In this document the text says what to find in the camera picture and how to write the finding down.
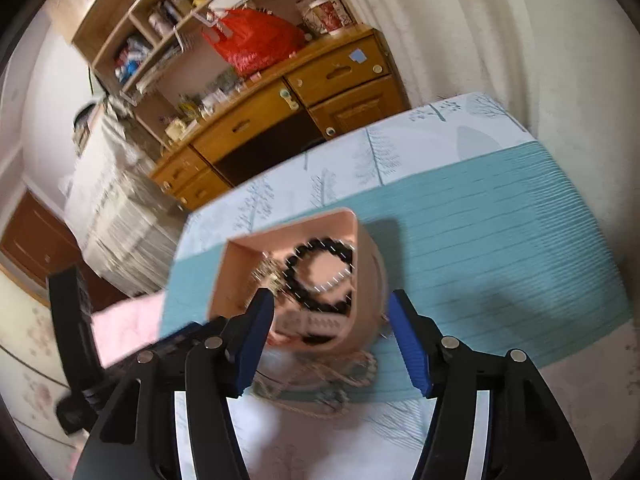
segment drawer handle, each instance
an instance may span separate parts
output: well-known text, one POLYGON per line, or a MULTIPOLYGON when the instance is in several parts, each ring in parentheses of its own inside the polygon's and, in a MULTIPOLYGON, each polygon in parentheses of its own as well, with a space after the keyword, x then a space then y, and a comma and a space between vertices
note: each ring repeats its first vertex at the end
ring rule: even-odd
POLYGON ((300 108, 298 102, 295 101, 293 97, 291 97, 291 92, 289 92, 289 90, 287 90, 286 88, 280 90, 280 97, 282 97, 287 102, 289 108, 291 108, 292 110, 297 110, 298 108, 300 108))
POLYGON ((331 80, 335 77, 340 77, 342 75, 346 75, 348 73, 351 73, 352 68, 350 66, 339 66, 338 68, 331 70, 331 72, 329 72, 326 75, 326 78, 331 80))
POLYGON ((241 132, 242 130, 246 129, 247 126, 249 126, 250 122, 251 122, 250 119, 245 119, 244 121, 240 121, 238 124, 236 124, 235 127, 231 129, 231 131, 235 134, 238 132, 241 132))

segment drawer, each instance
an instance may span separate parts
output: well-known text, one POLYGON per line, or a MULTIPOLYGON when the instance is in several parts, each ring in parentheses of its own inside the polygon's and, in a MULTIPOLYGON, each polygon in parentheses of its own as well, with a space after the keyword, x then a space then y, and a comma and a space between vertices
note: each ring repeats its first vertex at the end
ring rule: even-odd
POLYGON ((228 191, 230 187, 212 169, 202 171, 196 178, 175 193, 187 208, 195 211, 200 206, 228 191))
POLYGON ((306 106, 389 73, 385 55, 374 37, 350 43, 287 75, 306 106))
POLYGON ((296 98, 278 79, 217 120, 193 147, 213 164, 299 109, 296 98))
POLYGON ((165 193, 174 194, 206 167, 207 163, 187 146, 156 174, 154 182, 165 193))
POLYGON ((353 88, 311 108, 325 139, 332 139, 407 110, 394 77, 388 75, 353 88))

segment red plastic bag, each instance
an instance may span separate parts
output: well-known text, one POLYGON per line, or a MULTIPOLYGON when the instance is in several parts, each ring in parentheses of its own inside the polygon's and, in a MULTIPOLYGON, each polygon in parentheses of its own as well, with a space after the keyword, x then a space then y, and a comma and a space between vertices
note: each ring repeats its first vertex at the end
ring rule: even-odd
POLYGON ((231 36, 226 36, 220 29, 217 30, 217 42, 205 29, 202 29, 202 35, 241 76, 249 76, 283 61, 305 46, 302 30, 259 10, 229 9, 220 22, 231 31, 231 36))

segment blue gripper pad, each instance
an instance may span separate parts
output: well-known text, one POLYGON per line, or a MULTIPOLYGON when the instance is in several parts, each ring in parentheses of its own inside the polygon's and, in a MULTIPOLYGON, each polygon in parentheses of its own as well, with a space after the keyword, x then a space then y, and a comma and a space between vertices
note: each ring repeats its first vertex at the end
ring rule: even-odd
POLYGON ((389 297, 387 315, 400 347, 404 366, 409 372, 411 384, 418 388, 423 396, 429 395, 431 392, 429 357, 422 349, 418 336, 394 293, 389 297))
POLYGON ((260 310, 255 317, 254 323, 249 329, 244 344, 238 352, 238 378, 236 379, 236 389, 238 395, 242 395, 244 389, 251 385, 254 380, 256 368, 267 341, 267 334, 273 320, 273 295, 265 296, 260 305, 260 310))

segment blue sticker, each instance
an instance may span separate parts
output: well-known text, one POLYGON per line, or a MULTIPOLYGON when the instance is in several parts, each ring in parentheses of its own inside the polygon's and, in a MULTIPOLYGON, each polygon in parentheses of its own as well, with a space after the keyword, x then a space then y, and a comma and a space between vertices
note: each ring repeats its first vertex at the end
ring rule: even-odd
POLYGON ((359 48, 349 54, 349 57, 356 63, 364 63, 367 60, 367 56, 359 48))

